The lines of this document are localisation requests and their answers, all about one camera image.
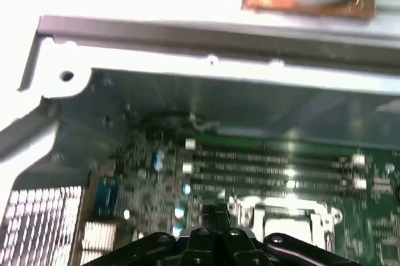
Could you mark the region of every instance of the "electronic components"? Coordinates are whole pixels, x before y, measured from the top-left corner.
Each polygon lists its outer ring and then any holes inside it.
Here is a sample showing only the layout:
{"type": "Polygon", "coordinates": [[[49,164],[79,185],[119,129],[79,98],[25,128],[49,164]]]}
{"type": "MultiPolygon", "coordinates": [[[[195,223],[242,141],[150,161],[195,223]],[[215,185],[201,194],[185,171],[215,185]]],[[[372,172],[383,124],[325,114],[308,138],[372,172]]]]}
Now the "electronic components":
{"type": "Polygon", "coordinates": [[[400,244],[400,174],[391,166],[399,161],[390,151],[158,132],[162,139],[134,130],[116,158],[122,172],[108,178],[130,236],[128,227],[179,237],[202,224],[202,206],[226,203],[231,222],[260,241],[280,232],[365,266],[381,263],[386,239],[400,244]]]}
{"type": "Polygon", "coordinates": [[[342,212],[334,207],[294,197],[230,199],[229,211],[236,225],[250,228],[260,242],[279,232],[331,252],[335,225],[343,221],[342,212]]]}

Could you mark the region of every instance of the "green circuit board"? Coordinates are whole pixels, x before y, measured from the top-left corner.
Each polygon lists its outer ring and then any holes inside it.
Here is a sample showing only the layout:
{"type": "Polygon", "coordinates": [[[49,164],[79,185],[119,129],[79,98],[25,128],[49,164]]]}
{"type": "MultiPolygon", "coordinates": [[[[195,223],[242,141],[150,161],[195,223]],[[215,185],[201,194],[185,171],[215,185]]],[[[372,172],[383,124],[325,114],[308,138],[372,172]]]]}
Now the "green circuit board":
{"type": "MultiPolygon", "coordinates": [[[[322,230],[336,254],[365,266],[400,265],[400,151],[133,130],[107,180],[117,189],[107,214],[122,218],[129,211],[117,247],[138,234],[201,225],[202,204],[290,199],[340,213],[333,215],[332,231],[322,230]]],[[[265,213],[280,221],[300,215],[276,205],[265,213]]],[[[315,217],[301,213],[302,219],[315,217]]]]}

